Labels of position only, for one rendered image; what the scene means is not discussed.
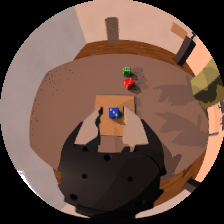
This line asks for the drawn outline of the blue die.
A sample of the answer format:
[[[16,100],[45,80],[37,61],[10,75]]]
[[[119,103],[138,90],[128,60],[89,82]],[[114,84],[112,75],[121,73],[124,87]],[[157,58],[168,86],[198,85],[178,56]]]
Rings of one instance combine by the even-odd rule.
[[[109,118],[110,119],[118,119],[119,118],[119,108],[118,107],[109,108]]]

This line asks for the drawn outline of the orange flat mat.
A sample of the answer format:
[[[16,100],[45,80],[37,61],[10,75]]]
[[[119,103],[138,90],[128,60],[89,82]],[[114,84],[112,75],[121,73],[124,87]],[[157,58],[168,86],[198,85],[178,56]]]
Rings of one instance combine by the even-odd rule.
[[[100,135],[123,136],[123,128],[126,126],[123,106],[135,113],[134,96],[96,95],[94,111],[99,107],[103,107],[103,115],[100,117]],[[108,109],[113,107],[119,108],[118,119],[108,117]]]

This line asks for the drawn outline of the red die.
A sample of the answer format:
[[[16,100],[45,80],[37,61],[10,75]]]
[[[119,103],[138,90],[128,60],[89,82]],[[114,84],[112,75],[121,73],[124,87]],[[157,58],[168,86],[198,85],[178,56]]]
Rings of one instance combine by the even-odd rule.
[[[135,82],[133,81],[132,78],[128,78],[128,79],[125,79],[125,80],[124,80],[124,85],[125,85],[125,87],[126,87],[127,90],[128,90],[128,89],[131,89],[131,88],[134,87]]]

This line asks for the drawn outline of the green die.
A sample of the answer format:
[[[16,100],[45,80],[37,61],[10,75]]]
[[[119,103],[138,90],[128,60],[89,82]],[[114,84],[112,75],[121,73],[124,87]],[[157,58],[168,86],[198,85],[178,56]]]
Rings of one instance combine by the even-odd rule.
[[[123,67],[123,76],[130,76],[130,75],[131,75],[131,68]]]

